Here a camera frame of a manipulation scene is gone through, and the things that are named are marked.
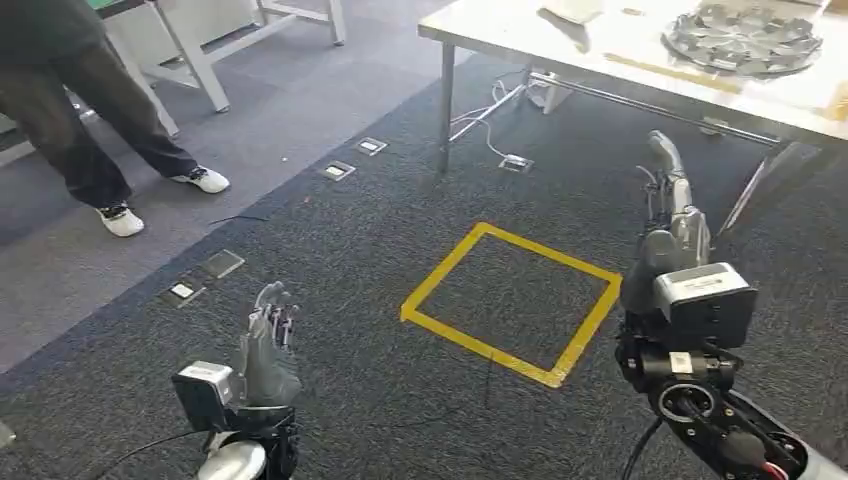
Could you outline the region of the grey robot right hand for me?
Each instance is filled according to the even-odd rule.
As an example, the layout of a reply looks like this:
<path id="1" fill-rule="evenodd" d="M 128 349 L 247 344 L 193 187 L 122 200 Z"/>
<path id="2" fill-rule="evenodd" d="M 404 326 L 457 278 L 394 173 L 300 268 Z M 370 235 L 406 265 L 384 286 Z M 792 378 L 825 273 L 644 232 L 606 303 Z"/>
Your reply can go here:
<path id="1" fill-rule="evenodd" d="M 694 203 L 676 145 L 659 130 L 649 133 L 648 143 L 658 155 L 658 167 L 646 186 L 648 221 L 637 242 L 637 260 L 620 291 L 625 311 L 638 315 L 657 309 L 657 276 L 707 264 L 711 246 L 706 214 Z"/>

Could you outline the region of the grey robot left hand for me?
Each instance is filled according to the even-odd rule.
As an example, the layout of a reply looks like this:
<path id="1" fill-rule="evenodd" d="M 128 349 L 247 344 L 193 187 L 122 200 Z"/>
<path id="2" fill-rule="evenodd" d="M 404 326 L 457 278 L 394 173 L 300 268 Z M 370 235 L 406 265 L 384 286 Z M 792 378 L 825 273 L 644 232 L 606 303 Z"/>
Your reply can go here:
<path id="1" fill-rule="evenodd" d="M 249 408 L 285 407 L 303 385 L 292 347 L 294 317 L 299 307 L 281 281 L 260 290 L 240 339 L 241 398 Z"/>

